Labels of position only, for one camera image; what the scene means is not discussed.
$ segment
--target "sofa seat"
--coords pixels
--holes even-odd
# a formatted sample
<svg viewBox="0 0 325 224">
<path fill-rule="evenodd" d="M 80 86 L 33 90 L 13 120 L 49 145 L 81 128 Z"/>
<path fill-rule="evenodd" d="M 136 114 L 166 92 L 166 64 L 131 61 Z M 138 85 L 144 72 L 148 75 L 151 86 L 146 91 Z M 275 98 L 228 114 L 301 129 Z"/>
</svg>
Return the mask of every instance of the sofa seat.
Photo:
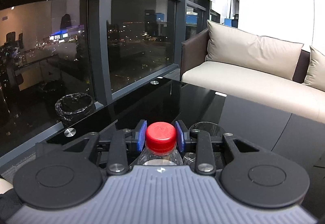
<svg viewBox="0 0 325 224">
<path fill-rule="evenodd" d="M 275 75 L 208 61 L 182 81 L 325 123 L 325 92 Z"/>
</svg>

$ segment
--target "gray ridged panel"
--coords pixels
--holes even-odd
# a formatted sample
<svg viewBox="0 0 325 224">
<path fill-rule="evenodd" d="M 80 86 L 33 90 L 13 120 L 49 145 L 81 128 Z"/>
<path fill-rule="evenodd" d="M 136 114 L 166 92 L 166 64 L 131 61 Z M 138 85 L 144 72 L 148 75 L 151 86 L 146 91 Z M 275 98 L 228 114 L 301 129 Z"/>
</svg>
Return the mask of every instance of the gray ridged panel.
<svg viewBox="0 0 325 224">
<path fill-rule="evenodd" d="M 300 206 L 278 211 L 248 208 L 229 198 L 214 178 L 194 174 L 188 166 L 134 166 L 112 176 L 88 202 L 62 211 L 23 206 L 8 224 L 243 223 L 312 224 Z"/>
</svg>

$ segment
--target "black circular pad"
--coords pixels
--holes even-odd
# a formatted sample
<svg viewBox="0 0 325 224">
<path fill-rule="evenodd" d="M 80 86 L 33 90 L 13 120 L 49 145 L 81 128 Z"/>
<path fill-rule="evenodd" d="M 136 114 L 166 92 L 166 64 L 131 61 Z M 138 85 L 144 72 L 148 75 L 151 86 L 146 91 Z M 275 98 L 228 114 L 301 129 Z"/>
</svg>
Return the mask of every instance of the black circular pad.
<svg viewBox="0 0 325 224">
<path fill-rule="evenodd" d="M 281 208 L 299 203 L 309 187 L 305 169 L 263 151 L 236 156 L 222 170 L 220 180 L 236 200 L 258 208 Z"/>
<path fill-rule="evenodd" d="M 261 186 L 277 186 L 287 178 L 286 173 L 279 167 L 262 165 L 248 171 L 249 179 Z"/>
<path fill-rule="evenodd" d="M 80 153 L 52 151 L 25 164 L 15 174 L 18 197 L 41 209 L 76 206 L 91 198 L 102 184 L 96 165 Z"/>
</svg>

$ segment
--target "beige cushion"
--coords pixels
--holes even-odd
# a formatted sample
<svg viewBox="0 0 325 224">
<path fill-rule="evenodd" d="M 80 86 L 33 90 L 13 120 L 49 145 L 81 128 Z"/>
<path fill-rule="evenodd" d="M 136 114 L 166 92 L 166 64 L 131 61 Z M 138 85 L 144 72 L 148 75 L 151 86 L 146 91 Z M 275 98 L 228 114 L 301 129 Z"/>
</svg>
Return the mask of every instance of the beige cushion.
<svg viewBox="0 0 325 224">
<path fill-rule="evenodd" d="M 325 91 L 325 55 L 310 46 L 310 62 L 304 84 Z"/>
<path fill-rule="evenodd" d="M 258 36 L 208 21 L 206 61 L 228 63 L 292 80 L 302 43 Z"/>
<path fill-rule="evenodd" d="M 325 123 L 325 93 L 275 75 L 219 62 L 204 62 L 182 81 Z"/>
</svg>

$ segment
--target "blue gripper pad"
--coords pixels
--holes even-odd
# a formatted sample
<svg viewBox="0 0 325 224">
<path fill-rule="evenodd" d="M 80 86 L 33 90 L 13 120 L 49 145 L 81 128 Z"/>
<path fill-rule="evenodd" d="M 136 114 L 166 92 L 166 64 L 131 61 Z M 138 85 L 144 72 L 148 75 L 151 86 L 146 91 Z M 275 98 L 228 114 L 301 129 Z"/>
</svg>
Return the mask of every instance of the blue gripper pad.
<svg viewBox="0 0 325 224">
<path fill-rule="evenodd" d="M 141 120 L 142 122 L 141 128 L 138 133 L 138 139 L 136 143 L 136 150 L 141 152 L 144 146 L 144 141 L 146 140 L 146 130 L 147 130 L 147 121 Z"/>
<path fill-rule="evenodd" d="M 178 145 L 179 151 L 183 152 L 185 149 L 184 133 L 183 133 L 178 121 L 175 122 L 175 128 L 177 131 L 177 138 L 176 138 L 177 145 Z"/>
</svg>

